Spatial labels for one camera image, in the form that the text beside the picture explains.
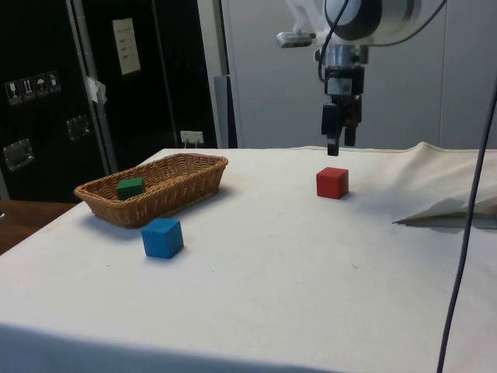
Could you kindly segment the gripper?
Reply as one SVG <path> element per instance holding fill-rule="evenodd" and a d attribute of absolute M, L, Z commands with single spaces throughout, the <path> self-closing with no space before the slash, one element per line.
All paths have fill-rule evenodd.
<path fill-rule="evenodd" d="M 361 65 L 325 69 L 325 94 L 331 103 L 326 103 L 322 108 L 321 134 L 326 136 L 329 156 L 339 155 L 343 122 L 340 108 L 334 103 L 342 99 L 350 99 L 346 105 L 344 144 L 348 147 L 356 144 L 356 130 L 362 121 L 364 76 L 365 68 Z"/>

